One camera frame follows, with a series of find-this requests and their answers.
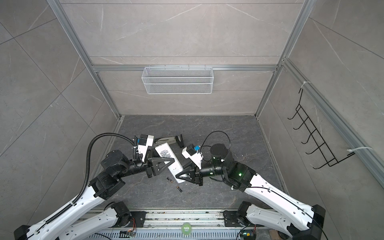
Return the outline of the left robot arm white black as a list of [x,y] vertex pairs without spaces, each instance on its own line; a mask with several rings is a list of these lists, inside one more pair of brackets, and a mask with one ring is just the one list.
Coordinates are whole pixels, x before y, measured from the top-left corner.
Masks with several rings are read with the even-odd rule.
[[121,151],[111,151],[102,161],[104,171],[91,181],[86,181],[81,192],[48,218],[32,226],[22,225],[14,231],[16,240],[83,240],[109,227],[124,227],[131,212],[124,202],[112,204],[100,214],[79,222],[94,207],[112,197],[125,182],[124,177],[145,172],[148,177],[159,175],[175,162],[174,158],[129,160]]

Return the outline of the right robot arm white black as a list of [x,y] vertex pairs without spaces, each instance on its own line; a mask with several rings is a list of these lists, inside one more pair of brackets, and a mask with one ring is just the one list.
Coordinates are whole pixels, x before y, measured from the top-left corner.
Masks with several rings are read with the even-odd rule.
[[307,205],[280,191],[255,170],[235,161],[224,144],[210,147],[209,161],[204,160],[201,149],[189,145],[182,150],[183,156],[191,162],[176,175],[177,179],[202,186],[205,177],[221,176],[222,182],[232,190],[239,190],[269,206],[263,209],[242,202],[236,213],[242,226],[268,227],[278,231],[283,239],[319,240],[325,236],[326,210],[323,207]]

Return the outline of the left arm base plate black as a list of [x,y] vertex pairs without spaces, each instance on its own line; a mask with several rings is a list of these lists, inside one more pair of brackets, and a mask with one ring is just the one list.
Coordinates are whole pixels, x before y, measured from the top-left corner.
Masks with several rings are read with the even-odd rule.
[[144,211],[136,211],[131,212],[131,215],[124,216],[121,219],[118,220],[117,226],[121,228],[133,228],[134,225],[136,228],[143,228],[145,219],[146,219],[147,212]]

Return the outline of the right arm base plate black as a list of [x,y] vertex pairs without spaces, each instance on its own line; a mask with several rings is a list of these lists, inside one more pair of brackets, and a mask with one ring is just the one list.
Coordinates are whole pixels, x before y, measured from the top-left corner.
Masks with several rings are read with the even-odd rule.
[[244,227],[237,216],[237,211],[223,211],[223,218],[225,227]]

